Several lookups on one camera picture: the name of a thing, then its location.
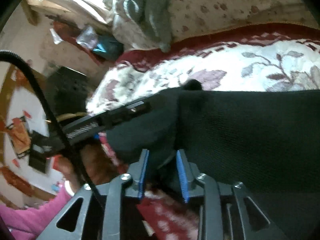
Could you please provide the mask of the pink sleeve forearm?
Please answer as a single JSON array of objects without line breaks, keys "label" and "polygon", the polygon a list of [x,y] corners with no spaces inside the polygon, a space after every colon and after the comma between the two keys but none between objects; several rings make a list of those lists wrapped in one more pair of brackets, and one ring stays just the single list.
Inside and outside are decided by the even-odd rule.
[{"label": "pink sleeve forearm", "polygon": [[67,180],[57,196],[39,208],[15,210],[1,205],[1,239],[36,239],[74,194]]}]

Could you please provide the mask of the person's left hand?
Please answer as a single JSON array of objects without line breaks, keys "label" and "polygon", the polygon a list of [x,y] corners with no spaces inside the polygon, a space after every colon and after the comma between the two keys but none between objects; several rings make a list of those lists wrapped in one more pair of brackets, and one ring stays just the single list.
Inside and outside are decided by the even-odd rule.
[{"label": "person's left hand", "polygon": [[[119,175],[117,167],[106,155],[101,143],[90,143],[84,146],[80,150],[80,156],[87,174],[95,185],[108,183]],[[69,181],[72,191],[78,191],[82,183],[72,163],[65,157],[58,157],[55,163],[57,170]]]}]

